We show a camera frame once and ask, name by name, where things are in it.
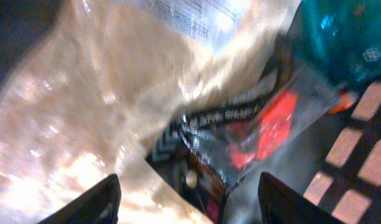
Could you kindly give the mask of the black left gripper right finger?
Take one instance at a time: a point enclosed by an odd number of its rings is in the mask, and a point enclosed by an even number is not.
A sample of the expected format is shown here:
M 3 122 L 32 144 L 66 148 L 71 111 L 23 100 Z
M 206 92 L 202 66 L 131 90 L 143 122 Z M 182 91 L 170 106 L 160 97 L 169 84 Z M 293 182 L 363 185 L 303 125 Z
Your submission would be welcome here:
M 263 223 L 343 224 L 268 172 L 260 175 L 258 197 Z

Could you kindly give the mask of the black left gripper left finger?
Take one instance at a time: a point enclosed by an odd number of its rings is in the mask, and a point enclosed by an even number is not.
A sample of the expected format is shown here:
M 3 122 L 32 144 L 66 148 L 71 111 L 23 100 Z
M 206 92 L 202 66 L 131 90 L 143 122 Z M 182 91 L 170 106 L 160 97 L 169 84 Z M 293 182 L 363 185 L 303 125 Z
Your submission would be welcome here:
M 39 224 L 116 224 L 120 202 L 119 179 L 111 174 Z

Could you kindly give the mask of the black red snack packet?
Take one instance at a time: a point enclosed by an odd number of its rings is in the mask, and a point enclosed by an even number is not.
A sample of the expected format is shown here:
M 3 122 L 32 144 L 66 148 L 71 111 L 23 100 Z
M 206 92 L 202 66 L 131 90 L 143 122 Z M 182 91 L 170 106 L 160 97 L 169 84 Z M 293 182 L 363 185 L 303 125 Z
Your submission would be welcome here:
M 183 199 L 221 223 L 229 194 L 258 163 L 357 94 L 335 87 L 278 36 L 259 81 L 223 104 L 173 120 L 147 155 Z

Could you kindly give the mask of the beige grain bag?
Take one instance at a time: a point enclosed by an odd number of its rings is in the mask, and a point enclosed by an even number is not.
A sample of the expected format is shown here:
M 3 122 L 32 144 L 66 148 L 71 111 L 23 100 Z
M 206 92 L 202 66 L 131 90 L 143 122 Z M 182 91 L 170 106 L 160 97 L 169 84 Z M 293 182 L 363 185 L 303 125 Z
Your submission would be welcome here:
M 0 1 L 0 223 L 109 174 L 119 223 L 207 223 L 145 161 L 169 122 L 251 89 L 298 1 Z

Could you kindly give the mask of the teal mouthwash bottle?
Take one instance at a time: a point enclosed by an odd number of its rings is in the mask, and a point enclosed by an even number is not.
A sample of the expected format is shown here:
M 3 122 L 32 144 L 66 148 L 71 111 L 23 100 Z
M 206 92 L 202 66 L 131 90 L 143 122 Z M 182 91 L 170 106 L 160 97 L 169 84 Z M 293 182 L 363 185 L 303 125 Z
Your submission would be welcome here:
M 293 25 L 297 54 L 333 85 L 381 80 L 381 0 L 303 0 Z

